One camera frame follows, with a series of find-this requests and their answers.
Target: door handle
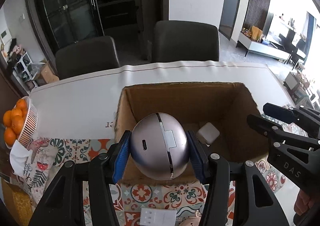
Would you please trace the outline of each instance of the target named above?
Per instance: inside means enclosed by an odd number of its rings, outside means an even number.
[[[91,2],[91,5],[93,6],[93,9],[95,10],[96,9],[96,4],[94,3],[94,0],[90,0]]]

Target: basket of oranges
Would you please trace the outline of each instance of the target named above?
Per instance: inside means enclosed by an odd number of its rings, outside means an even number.
[[[11,149],[18,140],[27,148],[38,124],[38,111],[32,100],[28,96],[19,99],[12,110],[5,112],[3,123],[6,126],[4,141],[7,147]]]

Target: slatted wood panel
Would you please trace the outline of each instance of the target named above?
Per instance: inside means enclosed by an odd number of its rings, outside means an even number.
[[[256,26],[263,30],[267,18],[270,0],[249,0],[243,27],[249,29]]]

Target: gray door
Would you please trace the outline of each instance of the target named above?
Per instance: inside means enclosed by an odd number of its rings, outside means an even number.
[[[219,31],[231,38],[238,12],[239,0],[224,0]]]

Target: silver spherical device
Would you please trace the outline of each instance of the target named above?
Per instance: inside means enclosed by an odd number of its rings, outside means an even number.
[[[153,113],[138,122],[132,131],[130,153],[138,169],[156,180],[176,178],[189,161],[187,136],[167,113]]]

